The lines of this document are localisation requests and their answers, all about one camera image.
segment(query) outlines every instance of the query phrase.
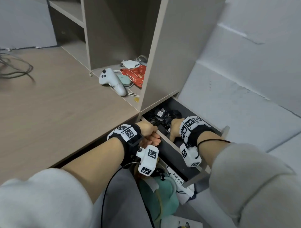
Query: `game controller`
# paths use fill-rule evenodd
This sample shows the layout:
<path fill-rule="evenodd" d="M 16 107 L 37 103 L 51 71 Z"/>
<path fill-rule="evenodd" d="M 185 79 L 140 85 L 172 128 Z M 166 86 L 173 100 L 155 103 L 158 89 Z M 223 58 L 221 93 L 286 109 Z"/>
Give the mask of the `game controller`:
<path fill-rule="evenodd" d="M 114 71 L 111 68 L 107 68 L 102 71 L 102 73 L 99 76 L 99 84 L 105 85 L 109 84 L 109 86 L 113 87 L 114 90 L 120 95 L 125 96 L 126 90 L 123 87 L 120 79 L 118 76 L 114 73 Z"/>

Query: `mint green case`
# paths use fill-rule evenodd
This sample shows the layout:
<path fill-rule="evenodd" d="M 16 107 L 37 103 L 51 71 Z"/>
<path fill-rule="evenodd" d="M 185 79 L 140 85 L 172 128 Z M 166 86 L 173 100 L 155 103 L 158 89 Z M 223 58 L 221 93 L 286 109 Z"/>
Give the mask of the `mint green case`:
<path fill-rule="evenodd" d="M 127 75 L 117 74 L 117 76 L 124 86 L 130 86 L 131 80 L 129 79 L 129 77 Z"/>

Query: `wooden desk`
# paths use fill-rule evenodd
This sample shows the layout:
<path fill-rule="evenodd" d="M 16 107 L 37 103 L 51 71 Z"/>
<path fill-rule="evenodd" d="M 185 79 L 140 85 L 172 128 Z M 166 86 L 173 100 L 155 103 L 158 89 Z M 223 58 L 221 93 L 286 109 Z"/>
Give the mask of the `wooden desk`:
<path fill-rule="evenodd" d="M 34 66 L 36 83 L 0 80 L 0 184 L 26 179 L 138 115 L 60 47 L 13 54 Z"/>

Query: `open drawer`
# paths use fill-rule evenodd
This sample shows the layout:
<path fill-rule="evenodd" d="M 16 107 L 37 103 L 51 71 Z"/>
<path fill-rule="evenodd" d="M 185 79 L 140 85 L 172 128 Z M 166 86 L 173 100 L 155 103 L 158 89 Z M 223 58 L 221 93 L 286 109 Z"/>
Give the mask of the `open drawer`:
<path fill-rule="evenodd" d="M 226 126 L 223 130 L 215 127 L 209 121 L 207 121 L 197 113 L 194 113 L 192 110 L 185 107 L 176 98 L 173 97 L 167 99 L 166 101 L 155 107 L 155 109 L 156 108 L 165 108 L 166 110 L 178 110 L 182 114 L 182 118 L 186 118 L 188 116 L 199 116 L 209 125 L 211 125 L 214 128 L 215 133 L 219 136 L 226 137 L 226 134 L 230 129 L 229 126 Z M 147 120 L 146 118 L 148 118 L 147 113 L 145 113 L 141 119 Z M 208 176 L 208 173 L 210 173 L 210 168 L 207 166 L 205 160 L 202 160 L 201 164 L 197 167 L 186 166 L 179 148 L 183 143 L 183 140 L 180 137 L 176 138 L 174 142 L 170 141 L 170 133 L 168 133 L 167 130 L 160 126 L 158 127 L 157 133 L 161 136 L 162 141 L 158 146 L 159 157 L 165 164 L 170 166 L 179 175 L 179 177 L 181 177 L 184 180 L 184 187 L 199 182 L 200 180 Z"/>

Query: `black cable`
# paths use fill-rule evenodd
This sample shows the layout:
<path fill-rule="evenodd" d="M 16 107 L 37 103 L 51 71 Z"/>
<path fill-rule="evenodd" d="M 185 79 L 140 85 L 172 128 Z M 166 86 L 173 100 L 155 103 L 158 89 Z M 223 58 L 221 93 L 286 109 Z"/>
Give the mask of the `black cable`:
<path fill-rule="evenodd" d="M 227 143 L 231 143 L 230 141 L 227 141 L 227 140 L 224 140 L 224 139 L 206 139 L 206 140 L 203 140 L 203 141 L 200 141 L 197 145 L 197 149 L 199 149 L 199 145 L 203 142 L 206 142 L 206 141 L 223 141 L 223 142 L 227 142 Z"/>
<path fill-rule="evenodd" d="M 3 57 L 3 55 L 9 55 L 9 56 L 12 56 L 13 59 L 28 64 L 28 69 L 27 69 L 26 71 L 23 71 L 23 70 L 20 70 L 19 68 L 14 67 L 14 65 L 11 64 L 11 60 L 10 60 L 9 58 Z M 3 78 L 3 79 L 14 79 L 14 78 L 18 78 L 18 77 L 27 75 L 28 77 L 31 78 L 31 80 L 35 81 L 35 80 L 33 79 L 33 77 L 29 74 L 30 72 L 32 72 L 33 66 L 30 65 L 30 64 L 29 64 L 28 62 L 26 62 L 25 60 L 21 59 L 20 57 L 17 57 L 17 56 L 14 56 L 14 55 L 7 54 L 7 53 L 3 53 L 3 52 L 2 52 L 2 53 L 0 53 L 0 64 L 3 64 L 4 67 L 11 67 L 11 68 L 17 70 L 17 71 L 13 71 L 13 72 L 11 72 L 11 73 L 6 73 L 6 74 L 1 74 L 1 73 L 0 73 L 0 78 Z"/>
<path fill-rule="evenodd" d="M 107 187 L 106 187 L 106 190 L 104 191 L 104 199 L 105 199 L 105 197 L 106 197 L 106 193 L 107 193 L 109 184 L 110 184 L 111 180 L 113 179 L 113 177 L 114 177 L 120 170 L 122 170 L 124 167 L 126 167 L 127 165 L 130 165 L 130 164 L 134 164 L 134 163 L 139 164 L 139 165 L 141 164 L 140 162 L 130 162 L 130 163 L 128 163 L 128 164 L 122 166 L 121 168 L 119 168 L 119 169 L 114 173 L 114 175 L 111 177 L 111 179 L 110 179 L 109 182 L 108 182 L 108 185 L 107 185 Z M 101 207 L 100 228 L 102 228 L 102 217 L 103 217 L 103 214 L 104 214 L 104 199 L 102 200 L 102 207 Z"/>

